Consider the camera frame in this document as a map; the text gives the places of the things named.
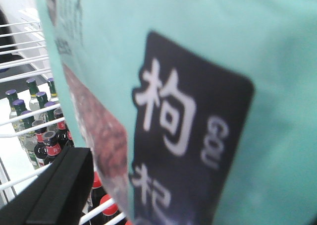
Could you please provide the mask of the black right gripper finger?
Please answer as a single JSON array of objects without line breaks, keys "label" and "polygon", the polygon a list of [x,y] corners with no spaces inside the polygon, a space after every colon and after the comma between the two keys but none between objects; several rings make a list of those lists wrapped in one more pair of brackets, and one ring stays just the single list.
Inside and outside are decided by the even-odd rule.
[{"label": "black right gripper finger", "polygon": [[66,148],[0,210],[2,225],[77,225],[94,180],[89,148]]}]

